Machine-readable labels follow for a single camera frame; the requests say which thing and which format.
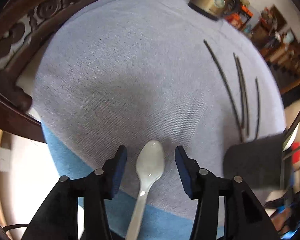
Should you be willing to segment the small white plastic spoon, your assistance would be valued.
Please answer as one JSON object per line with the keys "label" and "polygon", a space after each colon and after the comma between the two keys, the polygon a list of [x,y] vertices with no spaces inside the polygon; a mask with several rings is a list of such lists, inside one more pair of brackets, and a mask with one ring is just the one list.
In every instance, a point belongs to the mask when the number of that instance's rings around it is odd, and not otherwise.
{"label": "small white plastic spoon", "polygon": [[136,161],[136,173],[140,188],[126,239],[138,239],[147,196],[152,185],[163,175],[165,154],[160,142],[152,140],[145,144]]}

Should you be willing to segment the grey round table cloth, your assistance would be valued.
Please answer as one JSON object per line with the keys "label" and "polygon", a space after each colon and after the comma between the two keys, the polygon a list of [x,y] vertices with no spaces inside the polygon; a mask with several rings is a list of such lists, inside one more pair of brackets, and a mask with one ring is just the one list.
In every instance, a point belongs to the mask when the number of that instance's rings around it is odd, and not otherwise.
{"label": "grey round table cloth", "polygon": [[250,133],[285,130],[276,82],[258,50],[224,20],[212,21],[184,0],[99,0],[54,35],[33,91],[51,156],[61,175],[82,178],[103,166],[119,146],[128,157],[120,191],[106,202],[108,223],[124,236],[139,191],[135,163],[156,140],[165,171],[152,186],[139,239],[189,239],[196,202],[183,190],[174,159],[181,145],[216,176],[239,134],[225,86],[203,40],[217,57],[235,101],[241,95],[234,56],[245,79]]}

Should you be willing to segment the dark carved wooden table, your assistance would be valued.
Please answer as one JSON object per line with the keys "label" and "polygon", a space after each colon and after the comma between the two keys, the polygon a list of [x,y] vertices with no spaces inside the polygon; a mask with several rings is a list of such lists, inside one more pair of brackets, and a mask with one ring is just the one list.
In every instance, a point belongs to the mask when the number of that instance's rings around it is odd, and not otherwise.
{"label": "dark carved wooden table", "polygon": [[36,52],[72,15],[98,0],[9,0],[0,12],[0,130],[44,142],[27,114],[32,98],[17,86]]}

